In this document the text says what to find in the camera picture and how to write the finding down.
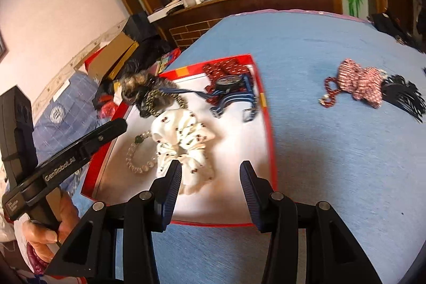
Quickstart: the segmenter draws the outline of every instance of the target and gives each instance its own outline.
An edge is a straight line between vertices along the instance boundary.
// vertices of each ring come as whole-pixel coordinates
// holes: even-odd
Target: white wall
[[[0,93],[18,85],[33,102],[78,51],[128,16],[121,0],[0,0]]]

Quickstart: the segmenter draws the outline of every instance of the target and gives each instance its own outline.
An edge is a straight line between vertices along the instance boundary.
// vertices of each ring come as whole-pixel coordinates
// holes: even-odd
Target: brown cardboard box
[[[88,75],[100,83],[133,43],[134,41],[123,32],[118,34],[90,63]]]

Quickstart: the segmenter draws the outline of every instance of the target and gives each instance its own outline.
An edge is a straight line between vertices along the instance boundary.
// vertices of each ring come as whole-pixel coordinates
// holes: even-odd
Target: human hand
[[[22,225],[26,240],[32,245],[38,257],[48,263],[52,261],[54,254],[47,245],[56,243],[58,240],[63,243],[80,221],[78,210],[67,192],[61,192],[59,212],[62,222],[59,225],[58,233],[40,224],[32,223],[30,220]]]

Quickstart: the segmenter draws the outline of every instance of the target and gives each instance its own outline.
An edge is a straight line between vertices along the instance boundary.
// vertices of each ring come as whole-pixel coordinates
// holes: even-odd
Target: brick pattern
[[[207,33],[220,20],[222,19],[187,24],[186,26],[170,28],[169,32],[175,40],[176,45],[183,51],[195,43],[199,37]]]

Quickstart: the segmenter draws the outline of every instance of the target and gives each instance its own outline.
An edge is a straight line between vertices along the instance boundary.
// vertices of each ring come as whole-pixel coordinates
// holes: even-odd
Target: white circular logo
[[[50,111],[50,120],[52,121],[52,123],[61,123],[63,121],[64,116],[65,110],[61,105],[54,106],[52,108],[52,111]]]

